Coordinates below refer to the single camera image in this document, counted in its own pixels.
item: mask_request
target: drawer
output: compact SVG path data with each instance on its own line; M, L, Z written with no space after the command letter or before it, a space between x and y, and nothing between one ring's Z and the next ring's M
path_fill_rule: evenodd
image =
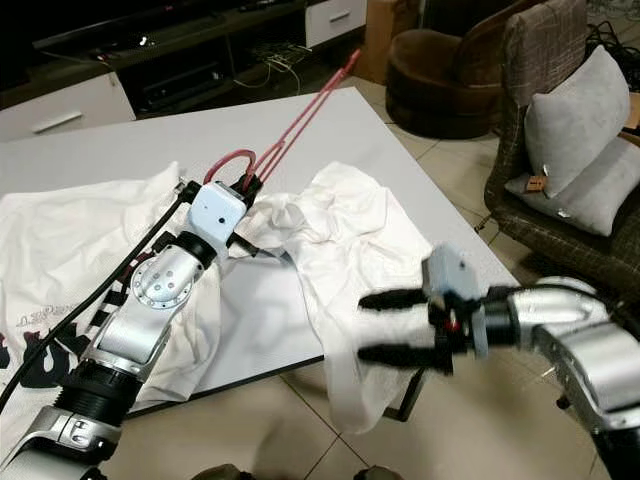
M306 10L307 47L365 24L367 0L328 0Z
M0 141L135 120L115 73L0 110Z

